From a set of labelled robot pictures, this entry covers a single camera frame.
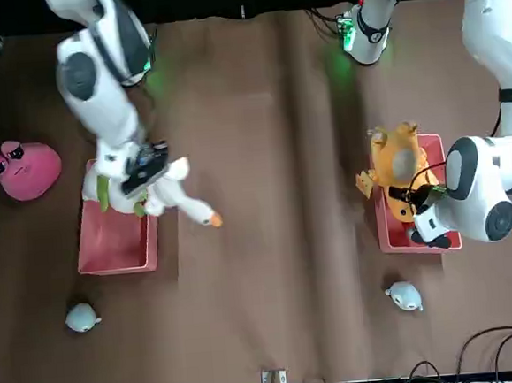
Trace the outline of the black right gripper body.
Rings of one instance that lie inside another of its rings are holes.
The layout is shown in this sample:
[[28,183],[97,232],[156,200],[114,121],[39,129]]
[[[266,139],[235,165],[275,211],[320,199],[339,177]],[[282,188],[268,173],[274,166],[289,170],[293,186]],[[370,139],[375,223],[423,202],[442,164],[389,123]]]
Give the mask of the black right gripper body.
[[153,183],[158,177],[162,176],[168,157],[142,158],[136,161],[129,173],[129,177],[122,181],[120,190],[123,195],[133,197],[136,193]]

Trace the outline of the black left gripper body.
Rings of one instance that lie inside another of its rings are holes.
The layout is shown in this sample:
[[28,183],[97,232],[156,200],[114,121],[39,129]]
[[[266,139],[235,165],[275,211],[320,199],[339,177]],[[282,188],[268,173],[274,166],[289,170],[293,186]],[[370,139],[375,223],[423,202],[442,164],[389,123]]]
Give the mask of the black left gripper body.
[[409,193],[410,204],[415,208],[430,207],[439,199],[439,187],[436,185],[424,185]]

